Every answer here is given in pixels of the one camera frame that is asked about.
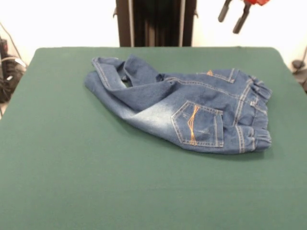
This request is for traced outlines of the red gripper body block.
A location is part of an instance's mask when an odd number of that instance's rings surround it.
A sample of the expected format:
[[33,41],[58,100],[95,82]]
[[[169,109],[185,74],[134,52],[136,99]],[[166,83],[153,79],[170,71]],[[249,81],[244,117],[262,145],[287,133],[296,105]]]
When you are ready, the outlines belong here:
[[270,0],[243,0],[246,5],[259,5],[263,6],[267,4]]

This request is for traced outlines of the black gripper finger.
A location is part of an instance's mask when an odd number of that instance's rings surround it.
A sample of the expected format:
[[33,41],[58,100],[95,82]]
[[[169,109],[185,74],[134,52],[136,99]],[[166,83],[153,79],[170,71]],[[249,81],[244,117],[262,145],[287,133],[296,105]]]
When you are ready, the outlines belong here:
[[230,5],[231,1],[232,1],[232,0],[225,0],[225,2],[224,2],[224,4],[223,4],[223,7],[222,7],[222,9],[221,9],[221,11],[220,11],[220,14],[219,14],[219,16],[218,16],[218,21],[219,21],[220,23],[222,23],[222,22],[224,21],[226,15],[227,15],[227,13],[228,13],[229,5]]
[[241,17],[238,19],[236,25],[234,26],[233,29],[233,33],[234,34],[238,34],[240,33],[248,15],[249,15],[249,10],[251,8],[251,4],[250,3],[245,3],[244,9],[243,9],[243,14],[241,15]]

